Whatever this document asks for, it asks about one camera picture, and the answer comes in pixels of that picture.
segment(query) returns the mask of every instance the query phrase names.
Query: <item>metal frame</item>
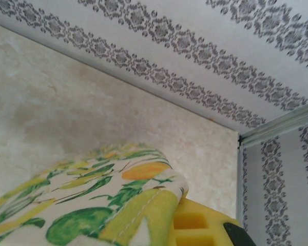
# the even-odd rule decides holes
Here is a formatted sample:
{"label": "metal frame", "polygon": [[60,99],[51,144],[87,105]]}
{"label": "metal frame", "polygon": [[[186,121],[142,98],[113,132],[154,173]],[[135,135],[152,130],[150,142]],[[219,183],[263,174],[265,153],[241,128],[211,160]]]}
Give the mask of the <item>metal frame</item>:
{"label": "metal frame", "polygon": [[243,158],[244,148],[268,140],[276,135],[292,131],[298,127],[308,125],[308,105],[277,118],[261,127],[249,131],[239,137],[237,157],[237,198],[236,218],[243,225]]}

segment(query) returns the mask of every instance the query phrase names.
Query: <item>damask pattern wallpaper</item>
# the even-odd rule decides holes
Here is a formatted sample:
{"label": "damask pattern wallpaper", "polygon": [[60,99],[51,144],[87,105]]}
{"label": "damask pattern wallpaper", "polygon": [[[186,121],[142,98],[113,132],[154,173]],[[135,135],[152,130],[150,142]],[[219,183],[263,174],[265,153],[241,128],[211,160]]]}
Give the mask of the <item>damask pattern wallpaper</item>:
{"label": "damask pattern wallpaper", "polygon": [[308,104],[308,4],[0,0],[0,25],[240,133]]}
{"label": "damask pattern wallpaper", "polygon": [[308,245],[308,125],[242,156],[244,228],[257,245]]}

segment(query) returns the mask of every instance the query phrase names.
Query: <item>stitched seam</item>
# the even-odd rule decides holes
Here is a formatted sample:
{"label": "stitched seam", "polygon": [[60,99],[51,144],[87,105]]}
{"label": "stitched seam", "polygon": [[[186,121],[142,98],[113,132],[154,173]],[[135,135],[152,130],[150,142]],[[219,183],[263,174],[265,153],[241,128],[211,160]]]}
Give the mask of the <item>stitched seam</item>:
{"label": "stitched seam", "polygon": [[130,203],[130,201],[131,201],[132,199],[130,199],[129,201],[127,201],[122,207],[121,207],[121,209],[119,210],[119,211],[117,211],[112,217],[108,217],[99,227],[98,227],[98,229],[100,229],[101,227],[105,227],[106,225],[107,225],[107,222],[109,222],[109,221],[111,221],[111,220],[113,220],[129,203]]}
{"label": "stitched seam", "polygon": [[139,210],[138,214],[131,220],[129,224],[126,225],[126,227],[117,235],[115,239],[113,239],[112,243],[115,243],[117,239],[135,222],[135,220],[140,216],[140,214],[143,212],[143,210],[150,204],[150,202],[153,201],[153,199],[161,192],[161,190],[158,191],[146,204],[143,205],[143,207]]}

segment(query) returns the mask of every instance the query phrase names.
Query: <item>lemon print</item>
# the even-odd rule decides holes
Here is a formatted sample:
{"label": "lemon print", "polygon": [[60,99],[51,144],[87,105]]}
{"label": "lemon print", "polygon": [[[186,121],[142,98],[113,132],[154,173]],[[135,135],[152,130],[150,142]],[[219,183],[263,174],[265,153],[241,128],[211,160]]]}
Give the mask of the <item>lemon print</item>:
{"label": "lemon print", "polygon": [[80,170],[75,170],[75,171],[71,171],[71,172],[67,172],[68,175],[78,175],[78,174],[85,174],[88,172],[91,172],[95,170],[95,168],[89,168],[89,169],[80,169]]}
{"label": "lemon print", "polygon": [[162,162],[149,162],[129,169],[122,174],[122,178],[129,180],[151,179],[168,168],[170,167]]}
{"label": "lemon print", "polygon": [[148,232],[142,232],[142,235],[150,236],[152,246],[166,245],[177,205],[178,199],[171,191],[157,189],[143,191],[131,199],[106,225],[100,232],[99,239],[122,246],[130,245],[145,218]]}
{"label": "lemon print", "polygon": [[78,169],[78,168],[83,168],[85,166],[89,165],[89,163],[85,162],[85,161],[81,161],[78,163],[75,163],[73,165],[71,165],[70,169]]}
{"label": "lemon print", "polygon": [[123,153],[121,156],[129,156],[129,155],[133,155],[133,154],[136,154],[136,153],[139,153],[139,152],[140,152],[139,150],[130,151],[130,152],[125,152],[125,153]]}
{"label": "lemon print", "polygon": [[110,153],[104,155],[104,158],[105,158],[105,159],[109,159],[109,158],[115,156],[116,154],[117,154],[117,152],[116,152],[116,151],[113,151],[113,152],[110,152]]}
{"label": "lemon print", "polygon": [[62,160],[62,161],[57,162],[53,166],[54,167],[67,167],[67,166],[69,166],[69,165],[71,165],[73,163],[74,163],[73,160]]}
{"label": "lemon print", "polygon": [[94,174],[94,175],[91,175],[91,176],[81,177],[81,178],[78,178],[76,180],[67,182],[67,184],[60,187],[60,189],[64,190],[64,189],[70,189],[70,188],[74,188],[74,187],[77,187],[77,186],[81,186],[83,184],[90,182],[92,179],[100,177],[102,175],[103,175],[103,173],[98,173],[98,174]]}
{"label": "lemon print", "polygon": [[33,218],[35,215],[37,215],[38,213],[40,213],[41,211],[52,205],[54,202],[55,199],[41,202],[38,206],[31,209],[17,220],[0,224],[0,234],[12,230],[15,227],[18,227],[20,224],[26,222],[30,218]]}
{"label": "lemon print", "polygon": [[34,186],[34,185],[37,185],[39,183],[42,183],[43,181],[45,181],[46,178],[45,177],[37,177],[37,178],[34,178],[34,179],[31,179],[23,184],[21,184],[20,186],[18,186],[16,189],[8,192],[6,195],[4,195],[4,197],[11,197],[15,194],[17,194],[18,192],[30,187],[30,186]]}
{"label": "lemon print", "polygon": [[40,176],[43,176],[43,175],[45,175],[45,174],[48,174],[48,173],[50,173],[51,170],[52,170],[52,169],[44,170],[44,171],[40,172],[39,174],[37,174],[35,177],[40,177]]}

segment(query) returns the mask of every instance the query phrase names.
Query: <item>wall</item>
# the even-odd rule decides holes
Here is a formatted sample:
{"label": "wall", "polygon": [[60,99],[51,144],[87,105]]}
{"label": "wall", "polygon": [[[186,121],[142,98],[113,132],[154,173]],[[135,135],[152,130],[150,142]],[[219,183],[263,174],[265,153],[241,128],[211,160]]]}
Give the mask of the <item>wall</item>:
{"label": "wall", "polygon": [[308,245],[308,125],[242,152],[243,226],[257,245]]}
{"label": "wall", "polygon": [[160,149],[188,198],[236,212],[237,132],[0,27],[0,196],[104,144]]}
{"label": "wall", "polygon": [[0,0],[0,25],[240,133],[308,104],[308,0]]}

